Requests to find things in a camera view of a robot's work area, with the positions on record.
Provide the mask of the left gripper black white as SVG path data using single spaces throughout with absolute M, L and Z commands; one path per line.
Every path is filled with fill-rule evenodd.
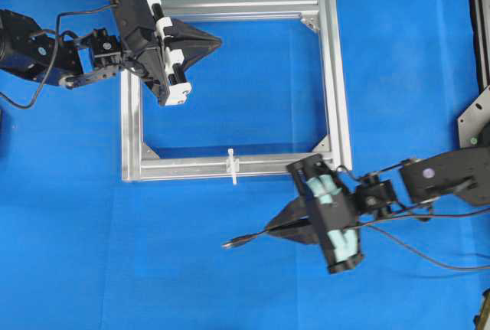
M 191 92 L 185 71 L 222 45 L 222 40 L 164 14 L 161 0 L 111 0 L 129 67 L 160 106 L 185 103 Z

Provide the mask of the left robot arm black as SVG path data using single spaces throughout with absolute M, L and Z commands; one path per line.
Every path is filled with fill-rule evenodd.
M 160 0 L 110 0 L 118 29 L 79 36 L 41 28 L 25 15 L 1 11 L 1 69 L 23 80 L 69 90 L 124 70 L 141 80 L 160 106 L 183 104 L 192 87 L 186 70 L 213 53 L 222 40 L 164 12 Z

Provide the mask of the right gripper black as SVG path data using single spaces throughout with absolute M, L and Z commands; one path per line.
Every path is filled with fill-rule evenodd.
M 354 269 L 363 254 L 349 190 L 320 155 L 293 162 L 286 170 L 300 197 L 265 226 L 267 233 L 305 245 L 319 244 L 330 274 Z

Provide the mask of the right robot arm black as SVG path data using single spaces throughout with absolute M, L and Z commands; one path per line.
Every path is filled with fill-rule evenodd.
M 459 149 L 397 165 L 414 208 L 429 208 L 453 194 L 473 207 L 489 203 L 489 148 Z M 393 185 L 373 172 L 358 178 L 354 191 L 330 169 L 320 154 L 287 165 L 298 197 L 264 228 L 265 234 L 318 245 L 330 273 L 354 269 L 362 260 L 360 216 L 376 221 L 394 217 L 398 203 Z

